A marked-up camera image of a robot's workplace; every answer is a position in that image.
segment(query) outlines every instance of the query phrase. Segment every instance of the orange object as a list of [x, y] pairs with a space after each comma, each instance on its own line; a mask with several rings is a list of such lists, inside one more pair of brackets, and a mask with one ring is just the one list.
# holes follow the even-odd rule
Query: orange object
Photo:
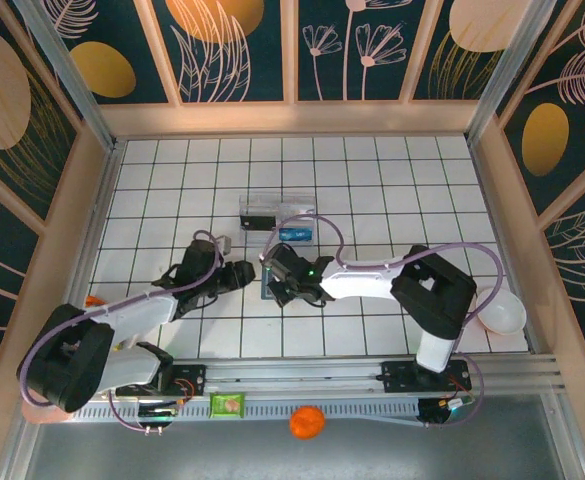
[[99, 307], [101, 305], [105, 305], [107, 302], [101, 300], [99, 297], [93, 297], [92, 295], [88, 295], [88, 298], [85, 299], [85, 306], [86, 307]]
[[300, 440], [316, 437], [325, 427], [325, 415], [316, 407], [300, 407], [290, 417], [290, 432]]

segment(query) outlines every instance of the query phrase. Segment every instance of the blue object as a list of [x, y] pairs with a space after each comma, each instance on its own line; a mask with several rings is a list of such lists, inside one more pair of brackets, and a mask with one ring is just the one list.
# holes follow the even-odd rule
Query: blue object
[[279, 240], [282, 242], [311, 242], [311, 228], [282, 228], [279, 230]]

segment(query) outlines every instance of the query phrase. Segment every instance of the gray floor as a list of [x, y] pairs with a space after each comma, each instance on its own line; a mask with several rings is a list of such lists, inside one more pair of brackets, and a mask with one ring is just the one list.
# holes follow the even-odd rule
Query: gray floor
[[175, 425], [145, 437], [116, 424], [41, 428], [29, 479], [563, 478], [537, 397], [488, 398], [458, 428], [331, 421], [299, 441], [286, 422]]

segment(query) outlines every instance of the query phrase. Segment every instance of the orange ball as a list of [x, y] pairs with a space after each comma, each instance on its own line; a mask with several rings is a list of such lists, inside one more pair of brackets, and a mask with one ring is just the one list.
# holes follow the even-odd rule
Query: orange ball
[[325, 427], [325, 415], [316, 407], [300, 407], [290, 417], [290, 432], [300, 440], [316, 437]]

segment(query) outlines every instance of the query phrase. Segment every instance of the yellow circle pattern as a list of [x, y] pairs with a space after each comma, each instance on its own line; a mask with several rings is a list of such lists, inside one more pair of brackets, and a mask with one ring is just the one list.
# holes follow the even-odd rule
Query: yellow circle pattern
[[189, 35], [203, 42], [217, 42], [219, 37], [213, 28], [209, 28], [209, 24], [213, 23], [218, 32], [222, 29], [217, 2], [228, 17], [234, 17], [239, 22], [246, 37], [256, 30], [263, 19], [263, 0], [166, 0], [165, 3], [174, 20]]
[[537, 177], [557, 166], [570, 136], [568, 117], [558, 105], [542, 103], [536, 107], [523, 129], [523, 164]]
[[88, 88], [108, 98], [129, 95], [136, 87], [130, 62], [115, 48], [101, 42], [85, 42], [70, 52]]

